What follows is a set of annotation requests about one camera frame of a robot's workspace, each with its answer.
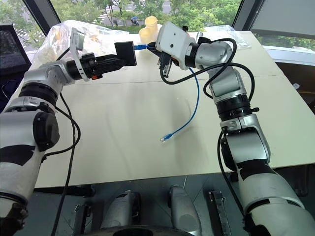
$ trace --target black mesh chair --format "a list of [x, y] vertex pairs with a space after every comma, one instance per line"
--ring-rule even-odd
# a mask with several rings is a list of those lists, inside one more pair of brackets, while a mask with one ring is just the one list
[[0, 24], [0, 112], [19, 86], [31, 62], [12, 24]]

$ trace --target blue ethernet cable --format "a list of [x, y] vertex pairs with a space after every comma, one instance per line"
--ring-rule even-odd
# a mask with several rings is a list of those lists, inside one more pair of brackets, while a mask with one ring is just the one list
[[193, 117], [195, 116], [196, 114], [196, 111], [197, 111], [197, 108], [198, 108], [198, 103], [199, 103], [199, 83], [198, 83], [198, 80], [197, 80], [197, 77], [195, 76], [195, 80], [196, 80], [196, 84], [197, 84], [197, 89], [198, 89], [198, 96], [197, 96], [197, 102], [196, 102], [196, 107], [195, 107], [195, 110], [193, 111], [192, 113], [192, 116], [190, 117], [190, 119], [182, 126], [180, 127], [179, 129], [177, 129], [176, 131], [174, 131], [173, 133], [170, 133], [170, 134], [167, 134], [165, 135], [163, 138], [161, 138], [161, 142], [164, 143], [166, 140], [168, 140], [170, 137], [172, 137], [174, 134], [176, 134], [177, 132], [179, 132], [180, 130], [182, 130], [185, 126], [187, 126], [191, 120], [193, 119]]
[[146, 49], [146, 48], [152, 48], [146, 44], [139, 44], [139, 45], [134, 45], [133, 46], [133, 49], [134, 50], [143, 50], [143, 49]]

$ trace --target white table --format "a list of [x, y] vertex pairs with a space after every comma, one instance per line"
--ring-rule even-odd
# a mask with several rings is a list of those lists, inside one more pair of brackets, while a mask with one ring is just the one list
[[[257, 115], [270, 145], [271, 166], [314, 162], [315, 116], [252, 33], [241, 34], [252, 48], [238, 50], [233, 62], [244, 64], [255, 76], [251, 104], [260, 108]], [[139, 41], [137, 35], [124, 40]], [[220, 172], [216, 151], [220, 119], [213, 101], [202, 93], [207, 74], [198, 76], [201, 93], [195, 118], [162, 144], [162, 136], [190, 118], [196, 83], [190, 79], [167, 85], [161, 81], [155, 55], [143, 50], [136, 57], [137, 66], [64, 87], [63, 95], [82, 131], [70, 185]], [[239, 71], [249, 92], [249, 77]], [[170, 78], [189, 73], [173, 66]], [[59, 100], [57, 106], [65, 110]], [[57, 119], [61, 138], [50, 151], [72, 144], [70, 122], [61, 114]], [[69, 158], [70, 152], [49, 157], [36, 187], [63, 186]]]

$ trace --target green foliage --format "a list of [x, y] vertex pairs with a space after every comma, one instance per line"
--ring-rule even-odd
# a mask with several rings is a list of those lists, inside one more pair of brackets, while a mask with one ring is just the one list
[[296, 38], [279, 35], [260, 35], [254, 33], [260, 44], [265, 46], [276, 46], [284, 48], [303, 47], [315, 51], [315, 40], [307, 38]]
[[157, 23], [163, 25], [165, 22], [172, 21], [172, 16], [166, 13], [159, 13], [155, 15]]
[[[122, 10], [123, 13], [123, 18], [126, 19], [130, 19], [133, 16], [138, 16], [137, 13], [133, 12], [133, 11], [126, 11], [126, 10]], [[117, 17], [117, 18], [122, 18], [120, 15], [120, 11], [114, 11], [113, 13], [111, 13], [112, 17]]]
[[188, 26], [189, 31], [231, 25], [239, 4], [240, 0], [171, 0], [171, 20], [179, 26]]
[[159, 16], [163, 12], [163, 2], [164, 0], [135, 0], [135, 12], [139, 13], [139, 16], [143, 19], [148, 16]]
[[120, 18], [120, 11], [114, 11], [113, 13], [111, 13], [112, 17], [117, 17]]
[[[21, 0], [0, 0], [0, 23], [13, 23], [14, 29], [24, 40], [24, 45], [32, 45], [37, 49], [45, 39]], [[25, 32], [28, 34], [28, 38], [23, 36]]]
[[94, 4], [101, 9], [105, 9], [106, 6], [113, 5], [113, 2], [111, 0], [94, 0]]
[[145, 25], [143, 26], [106, 26], [103, 23], [99, 24], [100, 26], [112, 29], [112, 30], [123, 30], [128, 31], [129, 33], [139, 33], [139, 30], [141, 30]]
[[70, 0], [51, 0], [61, 21], [77, 20], [92, 23], [102, 10], [93, 0], [71, 2]]

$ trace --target silver arm segment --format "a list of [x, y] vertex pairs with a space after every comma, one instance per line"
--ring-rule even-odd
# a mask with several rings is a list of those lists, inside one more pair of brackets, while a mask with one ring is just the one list
[[[223, 41], [212, 43], [209, 39], [202, 38], [197, 43], [191, 43], [192, 38], [188, 34], [182, 36], [182, 39], [172, 36], [180, 32], [182, 34], [180, 28], [170, 22], [166, 23], [157, 37], [156, 48], [164, 58], [178, 60], [181, 69], [203, 69], [225, 63], [231, 55], [231, 47]], [[185, 55], [182, 56], [179, 50], [185, 51]], [[220, 68], [209, 70], [209, 77], [213, 77], [219, 70]], [[314, 235], [314, 219], [304, 209], [286, 180], [268, 165], [270, 149], [257, 116], [253, 114], [256, 110], [250, 107], [240, 73], [228, 66], [210, 82], [209, 87], [221, 119], [223, 138], [220, 145], [224, 162], [229, 169], [238, 173], [245, 216], [244, 229], [251, 235]]]
[[[77, 36], [71, 52], [82, 49], [84, 36]], [[0, 114], [1, 235], [13, 235], [23, 228], [45, 151], [59, 140], [55, 106], [63, 86], [136, 65], [133, 42], [115, 43], [115, 48], [117, 55], [89, 53], [79, 59], [75, 54], [75, 61], [59, 60], [26, 72], [19, 96]]]

